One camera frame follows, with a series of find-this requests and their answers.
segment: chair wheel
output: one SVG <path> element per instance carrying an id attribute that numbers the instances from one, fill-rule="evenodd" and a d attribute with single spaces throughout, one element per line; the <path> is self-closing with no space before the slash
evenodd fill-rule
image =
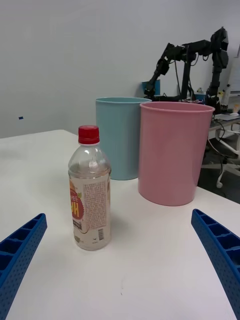
<path id="1" fill-rule="evenodd" d="M 222 182 L 217 182 L 217 183 L 216 183 L 216 187 L 217 187 L 218 189 L 221 189 L 221 188 L 223 187 Z"/>

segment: blue plastic gripper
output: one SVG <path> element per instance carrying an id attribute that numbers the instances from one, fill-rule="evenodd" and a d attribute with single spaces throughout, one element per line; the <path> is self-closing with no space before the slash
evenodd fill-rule
<path id="1" fill-rule="evenodd" d="M 46 229 L 46 216 L 40 213 L 0 242 L 0 320 L 6 319 Z"/>
<path id="2" fill-rule="evenodd" d="M 191 224 L 211 260 L 237 320 L 240 320 L 240 238 L 198 209 L 192 211 Z"/>

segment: red bottle cap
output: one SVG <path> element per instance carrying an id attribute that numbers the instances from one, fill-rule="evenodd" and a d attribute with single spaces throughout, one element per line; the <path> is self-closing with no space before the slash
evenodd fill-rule
<path id="1" fill-rule="evenodd" d="M 78 128 L 78 142 L 83 145 L 94 145 L 99 142 L 99 127 L 96 125 L 81 125 Z"/>

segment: bottle label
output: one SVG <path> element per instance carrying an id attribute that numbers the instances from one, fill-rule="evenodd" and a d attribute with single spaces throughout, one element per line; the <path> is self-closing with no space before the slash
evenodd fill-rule
<path id="1" fill-rule="evenodd" d="M 69 176 L 74 238 L 81 247 L 97 249 L 110 232 L 110 175 L 93 179 Z"/>

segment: pink cup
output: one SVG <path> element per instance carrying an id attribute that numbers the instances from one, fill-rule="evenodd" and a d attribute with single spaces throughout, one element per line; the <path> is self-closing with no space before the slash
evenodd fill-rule
<path id="1" fill-rule="evenodd" d="M 194 199 L 214 108 L 183 102 L 141 105 L 138 191 L 182 206 Z"/>

